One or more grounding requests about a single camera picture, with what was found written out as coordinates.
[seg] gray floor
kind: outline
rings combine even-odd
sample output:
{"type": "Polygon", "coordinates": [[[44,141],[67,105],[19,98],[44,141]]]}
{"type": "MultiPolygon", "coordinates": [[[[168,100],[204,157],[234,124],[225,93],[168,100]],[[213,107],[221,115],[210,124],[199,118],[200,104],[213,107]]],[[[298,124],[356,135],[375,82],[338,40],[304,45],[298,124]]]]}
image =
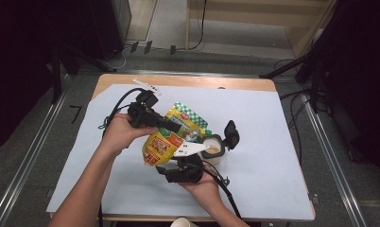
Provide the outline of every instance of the gray floor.
{"type": "MultiPolygon", "coordinates": [[[[153,47],[184,48],[187,1],[159,0],[148,34],[153,47]]],[[[202,8],[199,20],[191,20],[189,47],[201,37],[202,8]]],[[[294,58],[285,30],[280,26],[205,21],[202,43],[197,51],[238,56],[281,59],[294,58]]]]}
{"type": "MultiPolygon", "coordinates": [[[[153,27],[160,26],[155,22],[153,27]]],[[[151,29],[149,37],[155,37],[160,41],[161,39],[152,35],[153,31],[155,30],[151,29]]],[[[140,48],[137,52],[125,54],[126,64],[118,69],[117,73],[194,72],[223,74],[226,77],[258,78],[258,75],[272,71],[278,60],[289,58],[289,49],[285,47],[286,53],[281,49],[276,49],[268,50],[266,55],[265,51],[259,52],[258,56],[240,52],[228,54],[224,50],[219,52],[219,49],[178,52],[171,56],[168,50],[151,50],[149,54],[145,55],[140,48]]],[[[121,57],[109,61],[114,65],[122,62],[121,57]]],[[[50,200],[50,190],[52,192],[56,187],[64,162],[75,143],[85,109],[101,74],[93,66],[83,63],[79,75],[73,77],[58,117],[43,143],[41,152],[19,197],[12,206],[5,226],[44,226],[49,221],[49,215],[45,213],[45,209],[50,200]],[[73,124],[77,109],[71,108],[70,105],[83,107],[78,119],[73,124]]],[[[294,81],[295,74],[296,71],[291,70],[274,79],[279,95],[300,89],[299,84],[294,81]]],[[[0,201],[50,108],[51,98],[52,90],[41,98],[7,143],[0,148],[0,201]]],[[[284,113],[288,120],[291,117],[289,102],[290,98],[283,100],[284,113]]],[[[297,100],[295,109],[300,106],[301,102],[300,99],[297,100]]],[[[344,174],[360,203],[368,226],[380,226],[380,169],[370,163],[357,164],[351,161],[333,119],[327,113],[319,113],[319,116],[344,174]]],[[[314,204],[317,213],[316,220],[292,222],[291,226],[353,226],[306,111],[301,113],[298,127],[302,139],[303,175],[309,192],[312,195],[317,194],[320,202],[314,204]]],[[[294,129],[291,129],[290,132],[295,147],[298,149],[296,133],[294,129]]],[[[263,223],[263,226],[272,225],[285,226],[285,222],[263,223]]]]}

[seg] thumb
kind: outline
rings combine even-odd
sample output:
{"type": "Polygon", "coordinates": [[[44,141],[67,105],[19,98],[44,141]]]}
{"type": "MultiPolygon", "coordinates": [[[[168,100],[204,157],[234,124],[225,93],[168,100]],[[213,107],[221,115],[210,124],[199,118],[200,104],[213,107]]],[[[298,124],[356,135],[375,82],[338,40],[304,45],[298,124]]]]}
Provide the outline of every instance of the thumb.
{"type": "Polygon", "coordinates": [[[143,128],[138,128],[134,131],[134,134],[136,137],[141,137],[145,135],[150,135],[153,132],[157,130],[156,127],[143,127],[143,128]]]}

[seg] plastic packaging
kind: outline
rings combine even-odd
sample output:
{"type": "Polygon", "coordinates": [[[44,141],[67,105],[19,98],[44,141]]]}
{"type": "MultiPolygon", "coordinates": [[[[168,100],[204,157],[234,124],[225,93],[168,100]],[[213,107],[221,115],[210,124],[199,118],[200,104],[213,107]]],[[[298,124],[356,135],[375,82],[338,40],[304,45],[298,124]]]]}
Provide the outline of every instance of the plastic packaging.
{"type": "Polygon", "coordinates": [[[184,141],[199,142],[208,126],[203,118],[180,102],[176,102],[165,117],[180,124],[181,129],[175,133],[159,128],[148,137],[142,150],[147,166],[157,166],[169,161],[184,141]]]}

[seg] person's left hand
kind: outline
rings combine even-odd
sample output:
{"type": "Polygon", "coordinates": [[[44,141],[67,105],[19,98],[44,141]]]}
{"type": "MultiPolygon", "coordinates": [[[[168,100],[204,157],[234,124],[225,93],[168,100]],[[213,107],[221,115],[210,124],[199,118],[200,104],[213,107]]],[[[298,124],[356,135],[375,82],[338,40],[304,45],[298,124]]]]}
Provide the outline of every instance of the person's left hand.
{"type": "Polygon", "coordinates": [[[155,127],[140,127],[136,129],[131,126],[130,121],[130,116],[125,113],[115,114],[99,146],[110,150],[117,156],[134,139],[150,135],[157,130],[155,127]]]}

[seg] wrist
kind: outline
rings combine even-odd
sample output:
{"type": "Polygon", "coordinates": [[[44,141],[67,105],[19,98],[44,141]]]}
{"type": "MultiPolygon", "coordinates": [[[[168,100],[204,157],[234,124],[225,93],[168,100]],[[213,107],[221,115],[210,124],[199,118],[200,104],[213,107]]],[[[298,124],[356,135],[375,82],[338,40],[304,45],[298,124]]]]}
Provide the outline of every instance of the wrist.
{"type": "Polygon", "coordinates": [[[95,150],[95,153],[100,153],[102,154],[102,156],[108,159],[116,158],[121,152],[122,152],[122,149],[113,148],[112,146],[105,145],[102,142],[101,144],[99,144],[98,148],[95,150]]]}

